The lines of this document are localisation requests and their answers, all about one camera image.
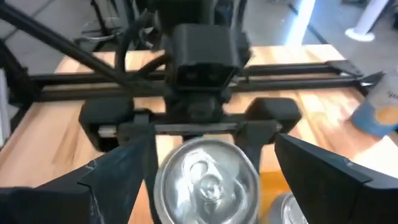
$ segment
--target can lid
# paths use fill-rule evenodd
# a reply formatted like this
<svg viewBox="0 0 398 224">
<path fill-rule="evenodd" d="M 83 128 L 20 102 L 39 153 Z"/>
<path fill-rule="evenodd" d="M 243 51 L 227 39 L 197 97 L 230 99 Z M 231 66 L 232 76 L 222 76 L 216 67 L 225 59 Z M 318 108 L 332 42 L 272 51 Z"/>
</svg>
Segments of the can lid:
<svg viewBox="0 0 398 224">
<path fill-rule="evenodd" d="M 283 220 L 285 224 L 308 224 L 299 204 L 293 194 L 290 194 L 283 206 Z"/>
<path fill-rule="evenodd" d="M 162 163 L 154 197 L 162 223 L 252 223 L 259 207 L 258 173 L 235 145 L 192 139 Z"/>
</svg>

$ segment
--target wooden tabletop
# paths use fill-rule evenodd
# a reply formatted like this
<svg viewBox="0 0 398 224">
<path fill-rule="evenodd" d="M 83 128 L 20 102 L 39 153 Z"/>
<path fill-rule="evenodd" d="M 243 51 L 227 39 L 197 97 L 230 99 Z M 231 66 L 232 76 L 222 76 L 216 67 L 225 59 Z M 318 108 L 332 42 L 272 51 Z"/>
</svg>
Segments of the wooden tabletop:
<svg viewBox="0 0 398 224">
<path fill-rule="evenodd" d="M 114 60 L 113 52 L 99 53 L 97 56 L 108 63 Z M 147 51 L 130 52 L 126 57 L 126 65 L 130 69 L 138 69 L 153 56 Z M 330 45 L 255 47 L 249 64 L 311 63 L 342 59 Z M 57 69 L 58 73 L 88 71 L 88 68 L 70 58 L 65 58 Z M 363 100 L 354 88 L 237 93 L 224 108 L 229 113 L 241 113 L 259 96 L 289 97 L 297 102 L 303 118 L 290 132 L 296 138 L 344 155 L 371 169 L 398 177 L 398 147 L 394 144 L 397 135 L 391 134 L 378 139 L 362 133 L 348 121 L 351 113 Z M 135 98 L 134 101 L 137 107 L 146 107 L 155 112 L 164 111 L 161 97 Z M 0 152 L 0 187 L 36 187 L 101 155 L 93 149 L 78 123 L 82 104 L 83 101 L 63 101 L 32 105 Z M 219 137 L 232 140 L 228 135 Z M 159 162 L 181 142 L 181 137 L 157 136 Z M 279 171 L 274 146 L 264 146 L 262 174 Z M 144 185 L 130 223 L 152 223 Z"/>
</svg>

